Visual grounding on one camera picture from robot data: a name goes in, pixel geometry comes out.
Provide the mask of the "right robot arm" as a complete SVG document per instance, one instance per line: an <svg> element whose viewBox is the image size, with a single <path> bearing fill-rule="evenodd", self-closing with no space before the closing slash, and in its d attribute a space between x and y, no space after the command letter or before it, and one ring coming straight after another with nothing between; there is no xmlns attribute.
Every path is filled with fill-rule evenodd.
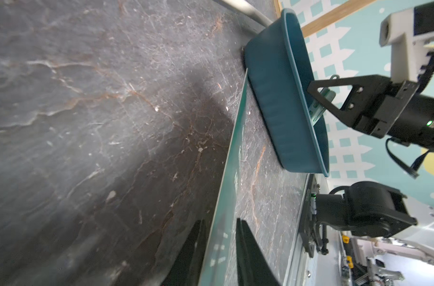
<svg viewBox="0 0 434 286"><path fill-rule="evenodd" d="M312 81L307 92L344 125L387 143L416 144L434 153L434 98L414 82L393 83L371 75ZM357 237L396 238L434 251L434 212L400 190L362 181L314 195L307 238L325 244L319 227L350 231Z"/></svg>

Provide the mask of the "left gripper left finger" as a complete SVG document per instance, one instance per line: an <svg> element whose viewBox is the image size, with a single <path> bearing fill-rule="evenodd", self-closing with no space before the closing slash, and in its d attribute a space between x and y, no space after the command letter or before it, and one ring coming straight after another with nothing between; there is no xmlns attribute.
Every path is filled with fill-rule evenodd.
<svg viewBox="0 0 434 286"><path fill-rule="evenodd" d="M197 286L206 246L206 222L197 220L161 286Z"/></svg>

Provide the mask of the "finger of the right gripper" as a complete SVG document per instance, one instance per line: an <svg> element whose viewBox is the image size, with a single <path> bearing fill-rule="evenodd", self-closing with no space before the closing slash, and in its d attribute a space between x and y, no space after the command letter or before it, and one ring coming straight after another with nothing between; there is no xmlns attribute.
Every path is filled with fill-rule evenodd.
<svg viewBox="0 0 434 286"><path fill-rule="evenodd" d="M306 89L306 115L317 123L329 112L349 128L391 128L391 80L381 75L311 81Z"/></svg>

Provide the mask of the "wooden postcard rack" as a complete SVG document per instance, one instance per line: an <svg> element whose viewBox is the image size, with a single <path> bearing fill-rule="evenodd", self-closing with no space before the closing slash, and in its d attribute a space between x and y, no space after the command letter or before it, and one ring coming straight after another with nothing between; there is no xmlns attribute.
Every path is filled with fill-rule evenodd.
<svg viewBox="0 0 434 286"><path fill-rule="evenodd" d="M223 1L215 1L215 2L225 8L244 14L245 16L256 21L258 24L262 25L263 27L268 27L273 23L272 20L270 20L267 16L262 14L259 10L257 10L254 6L252 6L247 1L223 0ZM338 6L337 8L334 8L333 10L329 11L327 14L322 15L321 17L315 19L311 23L304 26L302 28L303 37L307 38L327 28L328 26L336 23L337 21L340 21L348 17L349 15L354 14L357 11L360 11L361 9L367 7L372 3L374 3L374 0L347 1L344 4Z"/></svg>

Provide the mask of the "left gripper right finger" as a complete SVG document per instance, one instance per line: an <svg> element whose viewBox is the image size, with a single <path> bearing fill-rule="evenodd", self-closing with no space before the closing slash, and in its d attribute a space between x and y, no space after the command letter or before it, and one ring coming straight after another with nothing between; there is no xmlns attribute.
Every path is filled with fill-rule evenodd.
<svg viewBox="0 0 434 286"><path fill-rule="evenodd" d="M239 286L279 286L245 220L236 223L237 279Z"/></svg>

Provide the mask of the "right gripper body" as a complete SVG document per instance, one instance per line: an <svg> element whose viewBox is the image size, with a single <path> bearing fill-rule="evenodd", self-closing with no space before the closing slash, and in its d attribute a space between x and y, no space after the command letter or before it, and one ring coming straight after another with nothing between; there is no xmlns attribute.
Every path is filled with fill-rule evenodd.
<svg viewBox="0 0 434 286"><path fill-rule="evenodd" d="M364 87L356 93L369 101L357 117L352 128L382 138L390 135L403 143L416 144L434 152L434 98L415 93L403 111L399 110L399 99L393 94L399 86L392 88Z"/></svg>

